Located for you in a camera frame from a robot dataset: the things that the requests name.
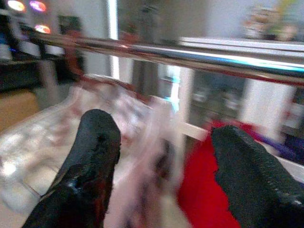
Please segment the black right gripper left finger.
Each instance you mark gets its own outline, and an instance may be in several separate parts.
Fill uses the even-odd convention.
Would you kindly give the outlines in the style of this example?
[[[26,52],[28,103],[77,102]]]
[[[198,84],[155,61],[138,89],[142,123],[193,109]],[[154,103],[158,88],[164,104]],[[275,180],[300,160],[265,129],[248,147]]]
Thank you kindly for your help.
[[[85,112],[74,144],[25,228],[102,228],[120,158],[121,132],[110,114]]]

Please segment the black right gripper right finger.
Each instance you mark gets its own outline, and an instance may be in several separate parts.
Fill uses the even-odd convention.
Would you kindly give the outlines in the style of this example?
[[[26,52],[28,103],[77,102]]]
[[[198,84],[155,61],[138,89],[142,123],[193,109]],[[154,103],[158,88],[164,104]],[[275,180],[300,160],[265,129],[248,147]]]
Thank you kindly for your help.
[[[243,228],[302,228],[304,190],[283,165],[235,126],[214,128],[216,182]]]

